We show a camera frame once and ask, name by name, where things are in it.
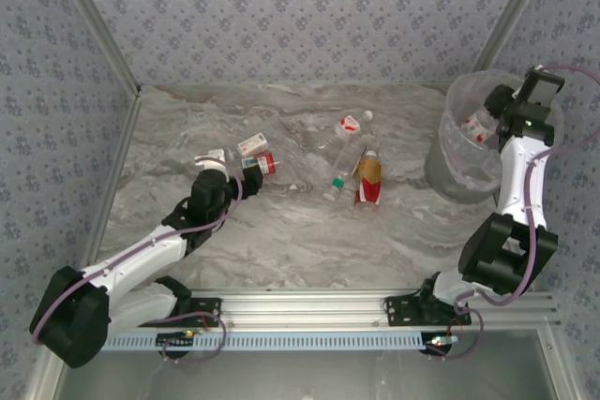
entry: clear plastic bottle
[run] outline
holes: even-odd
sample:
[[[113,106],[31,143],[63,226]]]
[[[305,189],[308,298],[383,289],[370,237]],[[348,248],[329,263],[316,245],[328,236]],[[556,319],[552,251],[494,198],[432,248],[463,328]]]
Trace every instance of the clear plastic bottle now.
[[[477,144],[488,145],[496,134],[498,119],[492,117],[488,109],[479,107],[471,116],[460,124],[460,130],[471,141]]]
[[[336,201],[339,199],[342,188],[352,177],[366,148],[367,144],[360,136],[353,136],[344,144],[334,163],[331,183],[322,194],[326,200]]]
[[[365,110],[361,114],[360,120],[354,119],[351,115],[347,115],[340,119],[334,125],[335,133],[331,133],[329,128],[326,128],[321,136],[317,139],[316,151],[326,151],[339,145],[342,147],[344,142],[348,142],[353,135],[368,134],[368,123],[373,119],[373,112]]]

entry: marble surface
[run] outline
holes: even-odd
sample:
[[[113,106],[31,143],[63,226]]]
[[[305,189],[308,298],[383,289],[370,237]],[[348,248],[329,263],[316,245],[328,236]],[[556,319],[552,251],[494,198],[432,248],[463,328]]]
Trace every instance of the marble surface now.
[[[443,95],[418,85],[144,86],[98,259],[135,243],[189,195],[194,156],[262,131],[279,161],[207,243],[161,274],[191,288],[416,288],[458,262],[492,201],[458,205],[425,180]],[[322,198],[336,147],[318,150],[346,113],[374,111],[382,205],[353,209],[349,184]]]

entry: patterned wallpaper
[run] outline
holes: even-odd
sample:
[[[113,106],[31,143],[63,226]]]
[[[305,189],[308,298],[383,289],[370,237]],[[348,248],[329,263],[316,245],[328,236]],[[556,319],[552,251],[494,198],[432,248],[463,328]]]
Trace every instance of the patterned wallpaper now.
[[[79,264],[128,96],[71,0],[0,0],[0,398],[49,276]]]
[[[599,37],[600,0],[532,0],[495,66],[522,73],[538,63],[574,64],[600,73]],[[584,75],[561,75],[565,141],[582,142],[600,126],[600,87]],[[556,292],[582,381],[600,399],[600,142],[552,156],[546,179],[546,219],[561,243],[540,287]]]
[[[142,84],[440,81],[506,0],[95,0]]]

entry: white bottle cap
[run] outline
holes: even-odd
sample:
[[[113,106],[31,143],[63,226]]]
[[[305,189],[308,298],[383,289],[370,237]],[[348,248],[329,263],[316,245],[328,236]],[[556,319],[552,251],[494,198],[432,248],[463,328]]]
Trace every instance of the white bottle cap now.
[[[336,201],[339,199],[340,191],[334,186],[329,186],[325,192],[322,193],[322,196],[325,200]]]

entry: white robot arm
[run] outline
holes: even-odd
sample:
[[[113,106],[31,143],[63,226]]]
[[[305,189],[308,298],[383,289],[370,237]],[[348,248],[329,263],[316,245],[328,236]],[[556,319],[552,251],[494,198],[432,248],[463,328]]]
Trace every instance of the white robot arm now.
[[[258,166],[243,170],[240,199],[263,185]],[[202,170],[191,195],[148,236],[119,254],[81,271],[66,266],[52,277],[29,326],[30,333],[70,367],[90,361],[107,338],[156,319],[196,312],[187,288],[161,277],[136,291],[145,280],[186,257],[224,221],[238,184],[222,170]]]
[[[455,304],[461,295],[487,291],[504,295],[515,292],[524,275],[530,252],[529,220],[525,203],[526,171],[532,160],[554,142],[554,127],[546,123],[553,97],[564,79],[539,69],[528,72],[523,85],[513,91],[498,86],[486,99],[499,119],[502,185],[498,206],[465,244],[458,267],[426,279],[409,296],[386,299],[388,323],[447,326],[457,317]],[[528,187],[535,227],[535,260],[527,286],[556,251],[558,237],[546,230],[542,209],[544,170],[548,158],[536,158]],[[470,323],[469,317],[462,318]]]

